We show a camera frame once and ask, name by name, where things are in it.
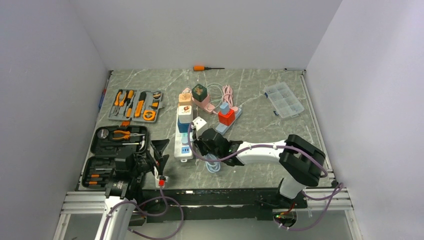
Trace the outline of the light blue cube adapter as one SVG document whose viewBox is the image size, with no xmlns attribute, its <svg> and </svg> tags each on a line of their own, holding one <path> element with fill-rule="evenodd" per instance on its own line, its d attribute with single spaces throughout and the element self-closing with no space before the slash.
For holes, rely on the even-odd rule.
<svg viewBox="0 0 424 240">
<path fill-rule="evenodd" d="M 223 102 L 219 107 L 219 113 L 221 115 L 227 115 L 230 111 L 231 107 L 227 102 Z"/>
</svg>

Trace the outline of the pink power strip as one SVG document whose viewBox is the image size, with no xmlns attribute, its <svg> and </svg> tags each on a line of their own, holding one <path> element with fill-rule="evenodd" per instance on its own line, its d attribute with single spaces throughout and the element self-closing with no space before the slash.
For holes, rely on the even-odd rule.
<svg viewBox="0 0 424 240">
<path fill-rule="evenodd" d="M 198 101 L 194 98 L 192 94 L 191 100 L 198 108 L 206 111 L 209 114 L 216 114 L 215 106 L 211 103 L 211 95 L 208 93 L 206 98 L 203 101 Z"/>
</svg>

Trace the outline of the light blue power strip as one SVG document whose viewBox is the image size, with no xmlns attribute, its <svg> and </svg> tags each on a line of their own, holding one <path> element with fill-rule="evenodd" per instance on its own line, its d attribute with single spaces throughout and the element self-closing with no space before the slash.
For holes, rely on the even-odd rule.
<svg viewBox="0 0 424 240">
<path fill-rule="evenodd" d="M 220 133 L 220 134 L 225 134 L 230 127 L 237 121 L 237 119 L 241 116 L 242 114 L 242 109 L 239 107 L 230 107 L 228 108 L 228 111 L 226 112 L 226 114 L 222 113 L 222 110 L 227 110 L 226 107 L 222 108 L 219 112 L 218 112 L 218 120 L 219 123 L 218 125 L 215 127 L 215 130 Z"/>
</svg>

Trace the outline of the dark green cube adapter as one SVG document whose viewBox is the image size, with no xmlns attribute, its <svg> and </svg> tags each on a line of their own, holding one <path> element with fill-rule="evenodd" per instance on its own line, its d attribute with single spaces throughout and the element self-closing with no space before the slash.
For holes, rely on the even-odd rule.
<svg viewBox="0 0 424 240">
<path fill-rule="evenodd" d="M 203 102 L 208 96 L 208 90 L 205 86 L 198 83 L 191 89 L 192 97 L 198 101 Z"/>
</svg>

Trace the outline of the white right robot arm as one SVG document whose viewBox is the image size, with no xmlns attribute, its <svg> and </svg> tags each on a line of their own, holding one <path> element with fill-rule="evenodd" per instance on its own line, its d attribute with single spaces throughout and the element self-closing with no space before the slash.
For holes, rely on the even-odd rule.
<svg viewBox="0 0 424 240">
<path fill-rule="evenodd" d="M 324 168 L 325 153 L 302 137 L 290 134 L 286 140 L 271 143 L 251 143 L 227 140 L 212 128 L 193 131 L 193 143 L 202 156 L 213 155 L 215 162 L 228 166 L 250 164 L 277 164 L 288 176 L 278 185 L 275 199 L 266 202 L 260 197 L 257 203 L 273 208 L 288 208 L 306 187 L 316 187 L 321 178 L 328 176 Z"/>
</svg>

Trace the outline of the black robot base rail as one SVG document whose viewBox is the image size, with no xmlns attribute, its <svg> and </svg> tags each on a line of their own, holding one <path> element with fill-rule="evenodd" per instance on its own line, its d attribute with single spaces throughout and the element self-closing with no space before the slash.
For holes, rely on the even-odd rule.
<svg viewBox="0 0 424 240">
<path fill-rule="evenodd" d="M 307 201 L 299 194 L 293 205 L 289 207 L 271 207 L 257 202 L 264 198 L 265 202 L 275 200 L 278 189 L 271 188 L 211 188 L 211 189 L 168 189 L 164 195 L 176 202 L 168 201 L 168 207 L 158 190 L 142 190 L 143 205 L 141 209 L 154 214 L 148 216 L 148 223 L 162 223 L 165 221 L 184 220 L 230 220 L 256 219 L 271 221 L 281 212 L 294 212 L 297 209 L 307 208 Z"/>
</svg>

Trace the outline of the red cube socket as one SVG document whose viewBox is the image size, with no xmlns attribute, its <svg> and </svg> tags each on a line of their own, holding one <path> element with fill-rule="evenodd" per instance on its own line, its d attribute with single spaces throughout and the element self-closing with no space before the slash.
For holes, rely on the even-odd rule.
<svg viewBox="0 0 424 240">
<path fill-rule="evenodd" d="M 226 115 L 222 115 L 218 112 L 218 120 L 220 124 L 223 124 L 225 126 L 231 126 L 235 119 L 236 115 L 233 109 L 230 109 L 230 111 Z"/>
</svg>

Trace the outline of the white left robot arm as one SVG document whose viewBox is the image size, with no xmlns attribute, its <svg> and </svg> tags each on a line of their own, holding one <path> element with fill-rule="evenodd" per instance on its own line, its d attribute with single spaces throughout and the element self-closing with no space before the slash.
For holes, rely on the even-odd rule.
<svg viewBox="0 0 424 240">
<path fill-rule="evenodd" d="M 105 200 L 96 240 L 120 240 L 125 236 L 134 210 L 144 203 L 142 178 L 151 173 L 155 187 L 163 199 L 163 189 L 169 180 L 163 170 L 169 155 L 163 154 L 169 139 L 153 140 L 145 150 L 137 153 L 132 147 L 117 150 L 109 180 L 105 187 Z"/>
</svg>

